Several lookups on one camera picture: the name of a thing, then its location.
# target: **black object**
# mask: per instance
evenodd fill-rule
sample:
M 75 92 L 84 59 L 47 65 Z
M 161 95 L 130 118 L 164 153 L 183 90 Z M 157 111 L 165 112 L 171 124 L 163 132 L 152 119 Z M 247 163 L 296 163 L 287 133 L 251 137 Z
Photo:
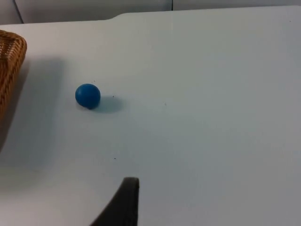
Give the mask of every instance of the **black object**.
M 91 226 L 137 226 L 139 179 L 124 178 L 107 207 Z

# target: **basket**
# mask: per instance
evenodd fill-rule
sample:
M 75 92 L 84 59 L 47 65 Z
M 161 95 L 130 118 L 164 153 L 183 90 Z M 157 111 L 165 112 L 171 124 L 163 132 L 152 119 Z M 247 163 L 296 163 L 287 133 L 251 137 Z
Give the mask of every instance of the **basket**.
M 8 106 L 26 50 L 24 38 L 0 30 L 0 120 Z

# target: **wall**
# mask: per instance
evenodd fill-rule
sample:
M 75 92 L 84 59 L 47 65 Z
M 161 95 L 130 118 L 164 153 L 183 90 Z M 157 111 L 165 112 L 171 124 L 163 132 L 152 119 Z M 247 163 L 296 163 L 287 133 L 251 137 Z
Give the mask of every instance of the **wall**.
M 20 19 L 12 0 L 0 0 L 0 24 L 19 24 Z
M 25 23 L 104 20 L 126 12 L 171 10 L 172 0 L 16 0 Z
M 174 0 L 174 10 L 301 5 L 301 0 Z

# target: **blue ball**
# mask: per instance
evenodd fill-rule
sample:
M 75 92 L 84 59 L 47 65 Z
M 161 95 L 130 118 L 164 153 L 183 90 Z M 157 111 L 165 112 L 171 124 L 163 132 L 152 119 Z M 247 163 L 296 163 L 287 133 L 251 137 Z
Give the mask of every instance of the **blue ball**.
M 83 84 L 76 89 L 75 99 L 79 105 L 93 109 L 99 105 L 100 91 L 95 85 Z

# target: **wicker basket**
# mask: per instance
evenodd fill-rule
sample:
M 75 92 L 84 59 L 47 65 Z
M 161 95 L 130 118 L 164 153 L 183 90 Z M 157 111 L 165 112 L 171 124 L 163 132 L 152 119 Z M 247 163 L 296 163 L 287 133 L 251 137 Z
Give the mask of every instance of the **wicker basket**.
M 24 38 L 0 30 L 0 120 L 9 103 L 26 50 Z

